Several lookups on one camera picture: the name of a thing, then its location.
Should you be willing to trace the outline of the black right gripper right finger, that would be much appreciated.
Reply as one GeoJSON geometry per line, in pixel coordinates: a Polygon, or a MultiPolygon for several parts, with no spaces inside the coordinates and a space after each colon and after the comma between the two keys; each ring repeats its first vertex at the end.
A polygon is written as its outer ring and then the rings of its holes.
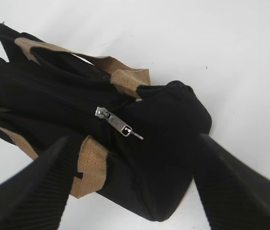
{"type": "Polygon", "coordinates": [[[197,139],[193,177],[213,230],[270,230],[270,180],[209,135],[197,139]]]}

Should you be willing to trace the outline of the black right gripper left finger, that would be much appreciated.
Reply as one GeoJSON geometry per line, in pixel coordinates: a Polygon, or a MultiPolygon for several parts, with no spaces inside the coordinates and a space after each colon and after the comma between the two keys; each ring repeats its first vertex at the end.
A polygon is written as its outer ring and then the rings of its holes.
{"type": "Polygon", "coordinates": [[[0,184],[0,230],[56,230],[78,174],[83,138],[59,138],[0,184]]]}

